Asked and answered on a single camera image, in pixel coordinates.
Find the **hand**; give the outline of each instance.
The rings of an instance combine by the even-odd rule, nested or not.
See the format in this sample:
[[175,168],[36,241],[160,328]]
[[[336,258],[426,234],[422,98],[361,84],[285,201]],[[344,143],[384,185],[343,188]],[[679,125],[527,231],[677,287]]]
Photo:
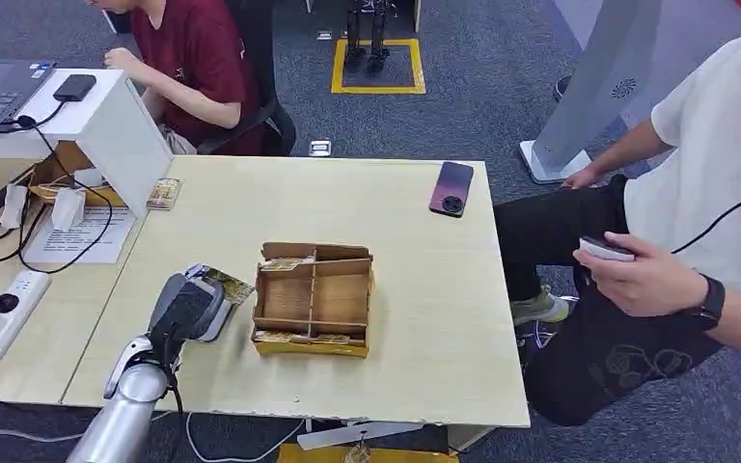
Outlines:
[[605,260],[581,250],[572,255],[591,270],[598,290],[626,314],[668,315],[696,307],[705,299],[705,278],[668,251],[630,234],[607,232],[605,236],[634,253],[635,261]]
[[141,62],[137,56],[126,48],[115,48],[103,55],[103,64],[109,69],[122,69],[129,73],[132,80],[146,84],[153,71]]
[[600,175],[591,164],[589,166],[581,169],[580,171],[576,172],[575,174],[572,174],[563,181],[563,186],[572,188],[573,190],[577,190],[578,188],[585,188],[590,185],[595,184],[597,181],[599,181],[603,176]]

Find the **maroon shirt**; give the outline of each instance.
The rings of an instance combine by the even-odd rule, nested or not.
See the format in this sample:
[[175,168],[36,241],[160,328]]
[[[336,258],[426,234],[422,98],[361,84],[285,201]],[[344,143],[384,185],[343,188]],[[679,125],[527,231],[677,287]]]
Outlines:
[[[240,119],[260,109],[258,87],[231,13],[223,0],[166,0],[163,22],[154,29],[146,12],[131,14],[132,34],[147,65],[220,103],[241,104]],[[166,100],[163,123],[198,146],[220,131]],[[262,127],[219,152],[259,154]]]

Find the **black pants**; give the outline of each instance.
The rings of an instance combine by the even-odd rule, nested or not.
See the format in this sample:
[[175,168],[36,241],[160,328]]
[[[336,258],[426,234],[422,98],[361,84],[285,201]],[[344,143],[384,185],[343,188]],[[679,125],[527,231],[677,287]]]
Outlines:
[[572,256],[581,236],[627,233],[624,177],[600,188],[556,193],[495,206],[509,298],[540,293],[537,264],[575,269],[580,302],[525,370],[527,398],[561,425],[587,422],[648,381],[696,367],[721,345],[668,316],[636,318],[621,311],[589,280]]

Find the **white t-shirt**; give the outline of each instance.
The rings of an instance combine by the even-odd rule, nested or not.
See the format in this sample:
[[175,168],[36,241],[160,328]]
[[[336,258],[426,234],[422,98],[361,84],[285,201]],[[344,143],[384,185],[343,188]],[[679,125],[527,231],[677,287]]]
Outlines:
[[[700,65],[651,120],[677,149],[626,184],[626,221],[632,234],[672,251],[741,202],[741,38]],[[677,256],[741,291],[741,207]]]

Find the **floor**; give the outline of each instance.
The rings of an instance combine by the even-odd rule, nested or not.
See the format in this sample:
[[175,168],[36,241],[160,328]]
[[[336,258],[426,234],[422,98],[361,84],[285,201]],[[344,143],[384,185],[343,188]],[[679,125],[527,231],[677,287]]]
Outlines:
[[[678,7],[669,2],[662,27],[672,37],[691,40],[680,45],[684,51],[678,53],[675,45],[676,54],[664,56],[663,63],[673,66],[663,70],[669,77],[659,87],[661,94],[740,30],[731,25],[741,24],[741,16],[729,3],[683,0]],[[304,155],[311,140],[329,138],[334,154],[343,157],[482,159],[496,201],[549,191],[529,182],[516,147],[535,136],[553,111],[551,85],[574,69],[581,50],[576,38],[588,34],[583,31],[589,30],[595,5],[587,0],[424,1],[419,37],[427,95],[359,96],[329,93],[333,43],[315,40],[329,9],[339,8],[337,2],[318,0],[316,12],[307,15],[303,1],[282,0],[276,13],[278,89],[297,123],[295,154]],[[128,39],[111,35],[102,16],[83,2],[0,0],[0,57],[52,57],[62,66],[99,67],[102,52],[119,45],[128,45]],[[635,114],[623,117],[632,123]],[[625,129],[618,118],[591,144],[590,153],[600,152]],[[635,166],[628,174],[646,169]],[[557,292],[572,290],[564,272],[544,269],[544,275]],[[83,430],[94,413],[0,407],[0,426],[66,435]],[[200,416],[193,424],[207,456],[249,457],[296,422]],[[173,417],[155,424],[144,460],[163,461],[176,431]],[[429,426],[372,444],[440,450],[443,442],[444,430]],[[0,437],[0,462],[63,461],[71,447]],[[679,380],[648,385],[579,428],[563,429],[534,417],[531,429],[499,430],[461,460],[741,461],[741,355],[724,351]],[[185,443],[178,461],[197,461]]]

